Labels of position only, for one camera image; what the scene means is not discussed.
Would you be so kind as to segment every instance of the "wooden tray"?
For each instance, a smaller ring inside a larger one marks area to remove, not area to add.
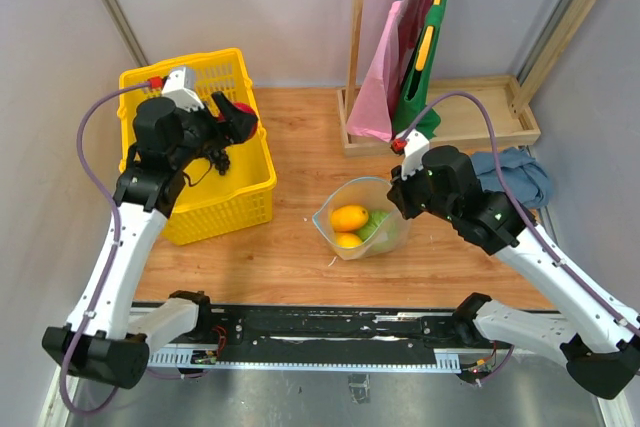
[[[520,115],[511,110],[511,101],[520,85],[511,75],[471,77],[454,80],[434,80],[429,85],[428,100],[452,90],[464,90],[480,99],[489,111],[496,131],[498,147],[531,145],[540,137],[540,128],[529,105]],[[389,144],[370,137],[358,137],[347,133],[345,89],[338,90],[340,134],[344,153],[348,157],[391,154]],[[436,107],[442,123],[436,129],[431,146],[454,145],[460,150],[488,150],[491,148],[489,133],[478,108],[463,97],[452,97]]]

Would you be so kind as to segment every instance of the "wooden rack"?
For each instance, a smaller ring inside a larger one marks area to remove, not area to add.
[[[454,80],[434,80],[429,85],[429,98],[446,91],[465,90],[478,97],[487,107],[496,128],[500,147],[531,145],[540,137],[529,102],[566,49],[573,35],[596,0],[571,0],[567,10],[539,54],[527,78],[518,83],[511,75],[473,77]],[[339,89],[338,114],[341,139],[347,156],[390,154],[387,143],[347,132],[346,121],[358,92],[356,75],[360,48],[360,28],[364,0],[353,0],[351,16],[351,48],[347,84]],[[464,99],[447,99],[438,109],[442,123],[432,145],[449,144],[465,150],[487,149],[489,134],[476,107]]]

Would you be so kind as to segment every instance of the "white wall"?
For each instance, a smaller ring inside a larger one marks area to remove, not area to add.
[[[344,85],[351,0],[119,0],[151,62],[240,47],[262,85]],[[363,78],[393,0],[365,0]],[[517,73],[556,0],[449,0],[434,77]]]
[[[108,224],[75,158],[75,129],[133,63],[100,0],[0,0],[0,12],[0,412],[31,426],[55,367],[42,334],[64,325]],[[111,183],[115,108],[97,115],[86,142]]]
[[[533,110],[553,177],[558,241],[604,287],[640,310],[640,0],[599,0]],[[640,423],[640,381],[628,392]]]

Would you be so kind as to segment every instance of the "wire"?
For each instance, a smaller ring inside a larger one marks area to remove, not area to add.
[[[195,184],[191,181],[191,177],[189,176],[189,174],[187,174],[186,172],[183,172],[182,175],[184,176],[185,179],[187,179],[187,185],[189,187],[195,187],[196,185],[198,185],[200,182],[204,180],[207,174],[211,172],[212,168],[213,168],[213,162],[209,161],[209,168],[204,174],[202,174],[202,177],[200,177],[200,179]]]
[[[498,343],[494,340],[493,341],[493,350],[491,351],[491,353],[489,355],[487,355],[486,357],[483,357],[482,359],[477,360],[473,364],[460,364],[460,367],[462,367],[462,370],[473,370],[476,367],[480,367],[482,365],[485,365],[489,360],[491,360],[491,358],[493,358],[493,361],[494,361],[493,365],[495,365],[495,359],[496,359],[497,351],[498,351]]]
[[[220,353],[227,345],[226,329],[220,325],[216,325],[213,331],[218,334],[218,350],[216,351],[217,357],[220,357]],[[198,372],[193,374],[163,374],[157,370],[147,367],[147,373],[159,380],[184,380],[184,379],[200,379],[205,375],[208,375],[212,369],[207,369],[204,372]]]
[[[491,118],[489,117],[489,112],[485,108],[485,106],[480,102],[480,100],[474,95],[469,94],[468,92],[463,92],[460,90],[454,90],[452,92],[448,92],[446,94],[441,95],[434,101],[427,104],[427,106],[422,109],[422,112],[418,114],[418,116],[414,119],[413,122],[409,125],[407,130],[405,130],[404,134],[400,137],[400,140],[406,140],[409,133],[416,128],[420,120],[427,115],[427,113],[433,109],[433,107],[442,102],[449,97],[459,96],[465,97],[469,99],[471,102],[476,104],[476,107],[480,109],[480,113],[482,113],[482,117],[484,117],[484,121],[487,124],[487,130],[489,131],[489,139],[491,140],[491,152],[493,153],[493,161],[496,165],[496,175],[498,176],[498,180],[500,181],[500,185],[502,186],[504,193],[509,198],[509,201],[513,204],[513,207],[516,209],[516,212],[527,226],[531,235],[536,239],[538,244],[542,247],[542,249],[549,254],[553,262],[556,266],[560,267],[571,279],[576,282],[582,289],[587,292],[600,306],[606,310],[618,323],[618,325],[622,325],[626,327],[629,331],[631,331],[635,336],[640,337],[640,329],[638,329],[635,325],[633,325],[630,321],[624,318],[624,316],[618,312],[614,307],[609,305],[609,303],[598,294],[582,277],[580,277],[547,243],[547,241],[542,237],[540,232],[536,229],[535,225],[529,220],[529,217],[524,212],[524,209],[516,199],[516,196],[513,194],[509,186],[507,185],[504,176],[502,175],[502,166],[500,165],[500,158],[498,155],[498,145],[496,141],[496,133],[493,129],[493,124],[491,123]]]
[[[507,362],[509,361],[509,359],[513,355],[513,349],[514,348],[515,347],[513,345],[511,347],[509,347],[509,351],[507,352],[507,355],[504,356],[504,359],[502,359],[502,362],[500,362],[500,365],[498,365],[498,367],[493,369],[489,375],[487,375],[484,379],[482,379],[480,381],[480,384],[484,385],[488,380],[491,380],[491,379],[495,378],[498,375],[498,373],[504,368],[505,365],[507,365]]]
[[[87,396],[87,403],[89,405],[98,405],[98,401],[95,399],[95,397],[91,393],[91,385],[95,384],[95,382],[85,381],[82,384],[83,384],[83,388],[84,388],[84,393]],[[127,402],[126,404],[119,405],[117,407],[114,407],[113,405],[110,405],[109,406],[109,412],[113,413],[113,412],[118,412],[120,410],[128,409],[129,407],[132,407],[133,405],[138,403],[140,400],[141,400],[141,398],[133,399],[133,400]]]
[[[93,170],[91,170],[91,167],[89,167],[89,163],[87,162],[87,159],[84,155],[84,150],[82,147],[84,130],[91,116],[95,113],[96,110],[98,110],[98,107],[100,107],[105,102],[115,97],[118,97],[121,94],[124,94],[126,92],[143,89],[145,87],[148,88],[150,86],[151,86],[151,82],[146,81],[146,82],[141,82],[139,84],[135,84],[129,87],[125,87],[123,89],[118,89],[114,92],[111,92],[110,94],[105,95],[104,97],[99,99],[96,103],[94,103],[89,108],[89,110],[84,114],[84,116],[82,117],[82,120],[80,121],[80,125],[78,126],[78,133],[76,134],[76,151],[78,154],[78,159],[80,160],[80,164],[82,165],[82,168],[84,169],[87,176],[89,176],[91,181],[98,188],[100,193],[104,196],[105,199],[107,199],[107,202],[109,203],[109,207],[111,209],[111,215],[113,216],[113,226],[114,226],[113,245],[111,246],[111,250],[109,251],[109,255],[107,256],[107,261],[105,262],[105,265],[102,269],[102,273],[98,278],[96,288],[93,291],[91,298],[89,299],[89,304],[87,305],[86,313],[83,316],[82,320],[80,321],[78,330],[75,332],[75,334],[73,334],[73,337],[71,338],[71,342],[69,343],[69,347],[67,348],[67,351],[64,354],[64,357],[62,359],[62,364],[60,366],[60,378],[58,379],[59,388],[60,388],[60,397],[62,397],[62,402],[67,407],[67,409],[69,409],[71,413],[76,415],[93,415],[93,414],[102,412],[113,400],[113,397],[115,396],[118,390],[117,387],[114,387],[111,393],[109,394],[109,396],[104,400],[104,402],[102,402],[102,404],[100,404],[98,407],[94,409],[84,410],[73,404],[73,401],[71,400],[71,396],[69,395],[69,390],[67,388],[67,375],[69,373],[71,359],[73,358],[73,354],[75,353],[76,348],[78,347],[80,338],[84,334],[84,331],[86,330],[87,325],[89,324],[88,313],[92,312],[96,308],[96,305],[98,304],[98,300],[100,299],[100,294],[102,293],[102,289],[104,288],[104,285],[107,282],[107,278],[109,277],[109,273],[111,272],[111,267],[113,266],[113,262],[116,257],[116,252],[118,250],[118,244],[120,242],[120,233],[121,233],[121,225],[122,225],[120,212],[118,211],[118,207],[116,206],[115,201],[111,197],[111,193],[105,187],[105,185],[100,181],[100,179],[98,179],[98,177],[93,172]]]

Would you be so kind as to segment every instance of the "yellow handle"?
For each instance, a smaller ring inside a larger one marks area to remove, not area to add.
[[[433,5],[440,5],[442,0],[433,0]],[[427,31],[424,34],[424,39],[422,39],[422,44],[420,44],[420,48],[418,49],[418,58],[416,59],[416,70],[418,72],[422,72],[424,69],[424,64],[427,63],[427,56],[429,55],[429,50],[431,49],[431,40],[433,39],[433,26],[429,25],[427,27]]]

